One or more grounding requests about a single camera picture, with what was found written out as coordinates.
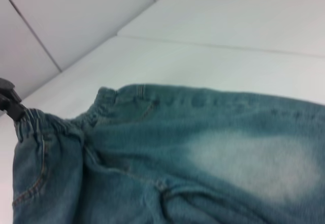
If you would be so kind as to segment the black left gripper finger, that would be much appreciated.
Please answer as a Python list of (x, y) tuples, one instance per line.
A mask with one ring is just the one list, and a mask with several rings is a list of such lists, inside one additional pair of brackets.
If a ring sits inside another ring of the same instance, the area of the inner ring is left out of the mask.
[(25, 115), (26, 108), (21, 104), (22, 100), (14, 89), (15, 85), (12, 82), (1, 78), (1, 111), (13, 121), (20, 121)]

